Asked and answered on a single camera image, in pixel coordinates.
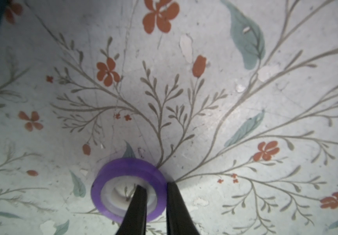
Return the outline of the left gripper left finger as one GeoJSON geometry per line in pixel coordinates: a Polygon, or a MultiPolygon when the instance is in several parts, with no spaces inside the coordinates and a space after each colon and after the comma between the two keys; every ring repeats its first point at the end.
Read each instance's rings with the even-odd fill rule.
{"type": "Polygon", "coordinates": [[[116,235],[145,235],[147,216],[147,190],[137,186],[116,235]]]}

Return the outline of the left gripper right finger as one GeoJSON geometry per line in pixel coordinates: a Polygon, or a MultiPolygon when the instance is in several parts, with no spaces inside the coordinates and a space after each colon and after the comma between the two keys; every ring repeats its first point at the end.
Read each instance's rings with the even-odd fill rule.
{"type": "Polygon", "coordinates": [[[168,235],[200,235],[175,182],[167,183],[166,221],[168,235]]]}

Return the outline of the purple tape roll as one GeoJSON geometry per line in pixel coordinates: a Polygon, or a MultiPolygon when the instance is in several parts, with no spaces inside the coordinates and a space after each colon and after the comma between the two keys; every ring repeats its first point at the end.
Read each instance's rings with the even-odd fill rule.
{"type": "Polygon", "coordinates": [[[122,223],[130,203],[117,191],[118,186],[135,185],[147,190],[148,222],[159,217],[167,204],[167,181],[151,163],[135,158],[120,158],[104,165],[91,187],[96,209],[107,218],[122,223]]]}

